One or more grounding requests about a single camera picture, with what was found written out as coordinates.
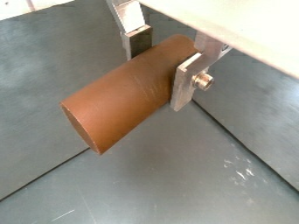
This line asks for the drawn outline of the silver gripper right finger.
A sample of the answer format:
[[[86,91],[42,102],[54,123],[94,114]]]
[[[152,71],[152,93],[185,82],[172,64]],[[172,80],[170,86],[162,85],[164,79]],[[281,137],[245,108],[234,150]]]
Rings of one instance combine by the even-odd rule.
[[[194,89],[205,91],[213,82],[209,66],[229,52],[232,47],[201,32],[196,32],[197,52],[176,67],[172,84],[170,108],[178,111],[190,101]]]

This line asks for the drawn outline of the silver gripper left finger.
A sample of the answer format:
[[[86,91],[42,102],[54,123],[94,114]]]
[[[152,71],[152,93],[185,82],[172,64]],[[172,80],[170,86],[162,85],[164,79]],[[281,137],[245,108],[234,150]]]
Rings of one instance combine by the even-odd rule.
[[[152,47],[152,27],[145,23],[141,5],[136,0],[106,0],[119,30],[125,57],[130,60]]]

